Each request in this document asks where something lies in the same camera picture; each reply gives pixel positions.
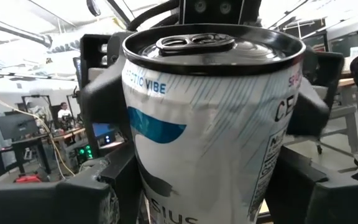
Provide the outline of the red black portable generator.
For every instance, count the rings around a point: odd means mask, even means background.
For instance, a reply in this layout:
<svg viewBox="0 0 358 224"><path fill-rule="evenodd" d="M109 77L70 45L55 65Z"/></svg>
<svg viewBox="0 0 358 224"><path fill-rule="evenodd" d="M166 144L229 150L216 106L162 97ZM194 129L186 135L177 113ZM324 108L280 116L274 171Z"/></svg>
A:
<svg viewBox="0 0 358 224"><path fill-rule="evenodd" d="M42 179L37 174L31 175L19 175L18 178L14 180L14 183L39 183L42 182Z"/></svg>

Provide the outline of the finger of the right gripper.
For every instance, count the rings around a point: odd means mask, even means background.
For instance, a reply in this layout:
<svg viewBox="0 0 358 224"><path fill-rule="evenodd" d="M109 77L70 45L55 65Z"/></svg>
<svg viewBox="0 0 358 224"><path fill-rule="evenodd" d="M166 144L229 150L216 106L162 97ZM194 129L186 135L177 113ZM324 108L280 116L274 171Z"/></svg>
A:
<svg viewBox="0 0 358 224"><path fill-rule="evenodd" d="M96 140L94 123L113 124L124 138L132 139L121 78L126 61L122 43L131 34L85 34L80 40L80 106L91 142Z"/></svg>
<svg viewBox="0 0 358 224"><path fill-rule="evenodd" d="M344 57L335 52L307 50L303 61L302 80L294 112L287 128L291 136L319 137L326 127Z"/></svg>

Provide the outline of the grey ceiling duct pipe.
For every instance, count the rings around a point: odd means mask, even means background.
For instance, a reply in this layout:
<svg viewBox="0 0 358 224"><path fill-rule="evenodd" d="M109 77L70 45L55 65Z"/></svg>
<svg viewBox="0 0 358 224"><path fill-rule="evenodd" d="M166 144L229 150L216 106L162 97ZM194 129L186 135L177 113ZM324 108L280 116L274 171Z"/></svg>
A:
<svg viewBox="0 0 358 224"><path fill-rule="evenodd" d="M0 21L0 31L23 38L23 39L31 40L31 41L41 44L47 48L50 48L52 46L52 42L53 42L52 38L49 35L35 34L32 32L11 26L11 25L6 24L5 22L2 22L2 21Z"/></svg>

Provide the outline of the person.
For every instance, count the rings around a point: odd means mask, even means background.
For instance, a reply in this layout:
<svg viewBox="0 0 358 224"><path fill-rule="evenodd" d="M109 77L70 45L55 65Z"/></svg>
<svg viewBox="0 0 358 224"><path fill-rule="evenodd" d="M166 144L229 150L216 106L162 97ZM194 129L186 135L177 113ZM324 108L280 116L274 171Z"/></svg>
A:
<svg viewBox="0 0 358 224"><path fill-rule="evenodd" d="M63 130L72 128L73 117L71 111L65 102L60 103L60 110L58 111L58 121Z"/></svg>

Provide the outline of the black monitor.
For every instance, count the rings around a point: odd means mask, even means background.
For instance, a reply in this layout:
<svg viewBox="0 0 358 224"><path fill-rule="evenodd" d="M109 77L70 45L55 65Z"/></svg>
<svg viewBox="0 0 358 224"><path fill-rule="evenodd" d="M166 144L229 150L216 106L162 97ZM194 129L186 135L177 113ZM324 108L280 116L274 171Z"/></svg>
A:
<svg viewBox="0 0 358 224"><path fill-rule="evenodd" d="M33 116L19 113L0 116L0 130L5 140L17 139L26 134L35 134L39 131Z"/></svg>

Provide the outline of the black computer green light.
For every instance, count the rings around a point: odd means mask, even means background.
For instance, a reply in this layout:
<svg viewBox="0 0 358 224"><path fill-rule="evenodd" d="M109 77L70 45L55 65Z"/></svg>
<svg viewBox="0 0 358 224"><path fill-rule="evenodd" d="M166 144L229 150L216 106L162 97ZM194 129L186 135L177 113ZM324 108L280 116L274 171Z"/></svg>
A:
<svg viewBox="0 0 358 224"><path fill-rule="evenodd" d="M77 147L75 149L75 152L79 165L82 165L84 162L88 160L94 159L93 151L88 143L82 144L79 147Z"/></svg>

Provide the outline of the grey metal cart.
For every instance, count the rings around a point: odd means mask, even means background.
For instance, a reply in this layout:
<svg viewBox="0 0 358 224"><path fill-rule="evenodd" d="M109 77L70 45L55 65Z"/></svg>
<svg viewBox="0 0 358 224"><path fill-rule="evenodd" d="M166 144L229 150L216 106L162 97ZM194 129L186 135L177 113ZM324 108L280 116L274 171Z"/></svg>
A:
<svg viewBox="0 0 358 224"><path fill-rule="evenodd" d="M301 142L311 141L315 146L318 155L322 155L323 149L327 148L343 154L353 159L356 167L358 167L358 132L357 132L357 110L358 106L354 103L353 95L356 88L352 78L341 78L338 83L337 92L340 96L341 105L333 106L329 121L344 118L346 127L342 129L336 129L330 131L328 128L323 130L323 133L319 139L312 138L295 138L287 141L285 146L291 146L294 144L300 144ZM347 152L344 149L340 149L333 145L322 142L323 138L335 136L335 135L347 136L347 143L350 147L350 151Z"/></svg>

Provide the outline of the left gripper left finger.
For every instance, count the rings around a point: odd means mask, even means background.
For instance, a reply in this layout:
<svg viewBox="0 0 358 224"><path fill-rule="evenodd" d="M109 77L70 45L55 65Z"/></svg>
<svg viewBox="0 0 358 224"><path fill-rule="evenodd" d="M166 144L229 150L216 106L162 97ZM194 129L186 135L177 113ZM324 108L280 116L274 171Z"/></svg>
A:
<svg viewBox="0 0 358 224"><path fill-rule="evenodd" d="M141 188L134 146L121 144L68 180L0 184L0 224L135 224Z"/></svg>

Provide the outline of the wooden desk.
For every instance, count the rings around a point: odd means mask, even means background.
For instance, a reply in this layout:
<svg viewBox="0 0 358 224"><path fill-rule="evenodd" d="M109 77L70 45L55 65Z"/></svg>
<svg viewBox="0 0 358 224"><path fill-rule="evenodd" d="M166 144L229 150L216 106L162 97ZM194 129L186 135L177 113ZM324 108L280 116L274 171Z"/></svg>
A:
<svg viewBox="0 0 358 224"><path fill-rule="evenodd" d="M63 146L63 140L68 139L69 137L76 136L77 134L82 134L85 132L85 128L75 128L71 131L66 131L65 133L52 137L50 140L51 143L59 142L60 148L65 149L66 147ZM16 166L19 168L20 174L25 174L24 169L24 151L28 147L37 147L37 155L41 160L41 168L49 175L51 174L51 168L49 165L49 161L47 159L45 149L43 147L43 139L48 139L48 134L41 134L33 138L23 139L20 141L12 142L12 144L8 147L0 148L0 153L7 153L7 152L14 152L15 159L16 159Z"/></svg>

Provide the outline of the white Celsius can blue band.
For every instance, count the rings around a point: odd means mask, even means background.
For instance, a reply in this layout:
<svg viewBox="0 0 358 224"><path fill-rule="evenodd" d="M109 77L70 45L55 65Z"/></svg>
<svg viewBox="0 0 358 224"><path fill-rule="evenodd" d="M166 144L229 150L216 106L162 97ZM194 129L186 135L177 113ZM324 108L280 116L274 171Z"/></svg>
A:
<svg viewBox="0 0 358 224"><path fill-rule="evenodd" d="M187 24L137 32L122 48L150 224L256 224L305 44L259 27Z"/></svg>

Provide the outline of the black device blue screen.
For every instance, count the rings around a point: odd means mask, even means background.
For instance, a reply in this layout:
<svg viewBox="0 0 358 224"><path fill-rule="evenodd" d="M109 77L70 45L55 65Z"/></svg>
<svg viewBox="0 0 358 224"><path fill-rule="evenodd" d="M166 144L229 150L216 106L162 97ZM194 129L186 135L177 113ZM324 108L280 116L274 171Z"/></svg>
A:
<svg viewBox="0 0 358 224"><path fill-rule="evenodd" d="M115 129L108 123L93 123L94 136L98 146L105 146L116 140Z"/></svg>

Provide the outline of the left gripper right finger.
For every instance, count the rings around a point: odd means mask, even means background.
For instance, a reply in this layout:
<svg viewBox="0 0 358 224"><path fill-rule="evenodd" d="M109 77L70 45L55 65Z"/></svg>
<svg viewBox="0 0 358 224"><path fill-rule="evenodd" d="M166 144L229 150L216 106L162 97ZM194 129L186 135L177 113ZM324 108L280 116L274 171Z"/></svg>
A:
<svg viewBox="0 0 358 224"><path fill-rule="evenodd" d="M358 173L339 173L282 147L265 201L274 224L358 224Z"/></svg>

